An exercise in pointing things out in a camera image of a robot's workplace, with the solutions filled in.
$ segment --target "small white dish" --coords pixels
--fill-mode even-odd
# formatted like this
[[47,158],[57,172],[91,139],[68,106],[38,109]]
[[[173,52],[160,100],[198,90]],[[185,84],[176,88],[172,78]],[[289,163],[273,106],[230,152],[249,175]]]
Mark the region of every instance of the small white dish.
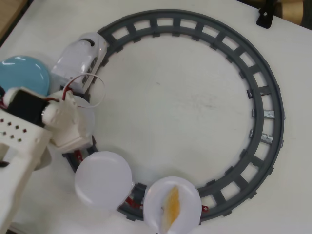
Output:
[[145,193],[144,221],[158,234],[161,232],[161,215],[164,198],[177,186],[179,189],[180,215],[166,234],[187,234],[199,225],[201,200],[198,190],[189,181],[179,177],[166,177],[155,182]]
[[78,197],[96,209],[117,209],[132,187],[129,164],[120,155],[108,151],[86,157],[75,174]]

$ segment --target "wooden surface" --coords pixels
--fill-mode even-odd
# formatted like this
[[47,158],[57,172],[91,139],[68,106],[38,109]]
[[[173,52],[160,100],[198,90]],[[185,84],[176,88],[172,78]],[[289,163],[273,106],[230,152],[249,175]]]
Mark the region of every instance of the wooden surface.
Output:
[[27,0],[0,0],[0,39],[26,3]]

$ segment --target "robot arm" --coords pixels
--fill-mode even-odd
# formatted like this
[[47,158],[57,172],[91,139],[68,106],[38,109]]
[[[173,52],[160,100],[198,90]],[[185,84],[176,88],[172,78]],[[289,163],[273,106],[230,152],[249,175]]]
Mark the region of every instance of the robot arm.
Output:
[[49,98],[25,88],[12,88],[4,96],[6,110],[0,110],[1,154],[11,147],[17,154],[0,166],[0,234],[13,219],[26,183],[49,143],[60,152],[70,152],[89,143],[85,120],[71,91]]

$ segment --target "black clamp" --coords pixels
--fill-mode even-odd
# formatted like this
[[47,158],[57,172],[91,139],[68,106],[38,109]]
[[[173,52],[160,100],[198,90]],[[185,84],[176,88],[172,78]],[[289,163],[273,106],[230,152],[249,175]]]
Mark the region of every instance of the black clamp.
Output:
[[259,9],[260,16],[256,22],[263,28],[270,28],[275,12],[277,0],[266,0],[265,5]]
[[145,196],[146,185],[138,183],[132,190],[133,193],[133,202],[136,204],[141,204]]

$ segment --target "red wire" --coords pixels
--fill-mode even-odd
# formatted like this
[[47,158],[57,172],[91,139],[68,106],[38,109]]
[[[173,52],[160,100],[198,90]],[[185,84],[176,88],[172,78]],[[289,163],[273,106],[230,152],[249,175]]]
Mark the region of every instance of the red wire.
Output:
[[76,77],[76,78],[72,79],[72,80],[68,83],[68,85],[66,85],[66,86],[64,87],[64,92],[63,92],[63,96],[62,96],[62,100],[63,100],[63,101],[65,100],[66,92],[69,90],[68,87],[71,85],[71,83],[74,82],[75,79],[77,79],[77,78],[79,78],[79,77]]
[[45,101],[56,101],[56,102],[59,102],[59,100],[56,99],[56,98],[54,98],[54,97],[47,97],[47,98],[45,98],[45,99],[43,99],[43,100],[45,100]]

